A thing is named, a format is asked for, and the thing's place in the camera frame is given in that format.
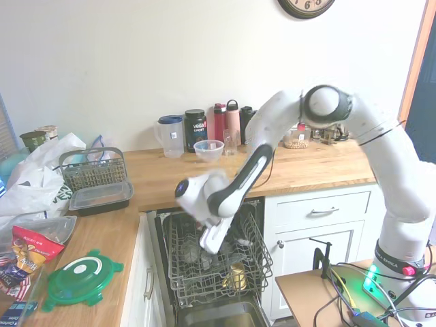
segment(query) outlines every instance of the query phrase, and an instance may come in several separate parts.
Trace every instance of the drawer handle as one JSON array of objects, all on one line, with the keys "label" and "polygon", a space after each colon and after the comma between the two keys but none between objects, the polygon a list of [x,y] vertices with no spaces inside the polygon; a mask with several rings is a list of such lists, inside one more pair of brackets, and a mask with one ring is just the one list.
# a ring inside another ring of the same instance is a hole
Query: drawer handle
[{"label": "drawer handle", "polygon": [[[145,299],[150,300],[151,294],[153,293],[153,288],[155,286],[155,274],[153,273],[153,266],[147,268],[147,276],[145,280],[145,291],[144,291],[144,301]],[[151,282],[150,282],[150,290],[147,291],[147,284],[149,283],[149,273],[151,273]]]},{"label": "drawer handle", "polygon": [[312,211],[311,211],[311,214],[312,214],[312,215],[320,215],[320,214],[322,214],[322,213],[324,213],[324,214],[326,214],[326,213],[333,213],[333,212],[338,211],[338,210],[339,210],[339,208],[335,208],[335,207],[332,206],[331,209],[324,210],[324,211],[316,211],[316,210],[312,210]]}]

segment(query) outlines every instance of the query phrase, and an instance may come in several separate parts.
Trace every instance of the yellow cable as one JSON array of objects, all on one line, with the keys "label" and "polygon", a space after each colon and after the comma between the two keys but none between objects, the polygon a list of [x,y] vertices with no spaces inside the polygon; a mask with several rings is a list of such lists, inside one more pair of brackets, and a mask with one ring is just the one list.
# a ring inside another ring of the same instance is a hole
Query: yellow cable
[{"label": "yellow cable", "polygon": [[345,290],[345,293],[347,293],[347,296],[348,296],[348,299],[349,299],[349,305],[351,306],[351,308],[357,308],[356,303],[354,302],[352,296],[349,294],[347,286],[345,286],[342,278],[333,269],[332,269],[332,273],[336,276],[336,278],[338,279],[339,283],[341,283],[343,289]]}]

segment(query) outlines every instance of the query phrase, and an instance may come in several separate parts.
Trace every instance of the red cap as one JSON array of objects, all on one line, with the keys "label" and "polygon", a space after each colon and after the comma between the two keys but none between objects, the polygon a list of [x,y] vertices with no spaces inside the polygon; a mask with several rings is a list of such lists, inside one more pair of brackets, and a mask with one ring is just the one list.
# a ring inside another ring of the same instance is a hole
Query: red cap
[{"label": "red cap", "polygon": [[404,267],[403,274],[406,276],[413,276],[415,274],[415,269],[411,266]]}]

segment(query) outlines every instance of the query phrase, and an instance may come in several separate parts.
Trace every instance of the plastic bowl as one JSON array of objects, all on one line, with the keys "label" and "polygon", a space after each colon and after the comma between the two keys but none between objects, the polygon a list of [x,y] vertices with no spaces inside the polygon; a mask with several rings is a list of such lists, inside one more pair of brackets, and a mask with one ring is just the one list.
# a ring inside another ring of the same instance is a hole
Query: plastic bowl
[{"label": "plastic bowl", "polygon": [[218,161],[224,150],[224,143],[218,140],[199,141],[193,145],[197,157],[206,162]]}]

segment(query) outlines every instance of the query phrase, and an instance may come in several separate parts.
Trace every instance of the green container lid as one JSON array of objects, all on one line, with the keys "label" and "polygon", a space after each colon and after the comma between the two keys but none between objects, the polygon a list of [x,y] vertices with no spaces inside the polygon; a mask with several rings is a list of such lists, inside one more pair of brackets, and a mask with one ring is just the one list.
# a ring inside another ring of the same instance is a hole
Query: green container lid
[{"label": "green container lid", "polygon": [[48,277],[48,297],[42,311],[52,311],[55,305],[74,305],[84,301],[93,306],[103,300],[102,290],[124,265],[99,252],[92,250],[86,257],[70,262]]}]

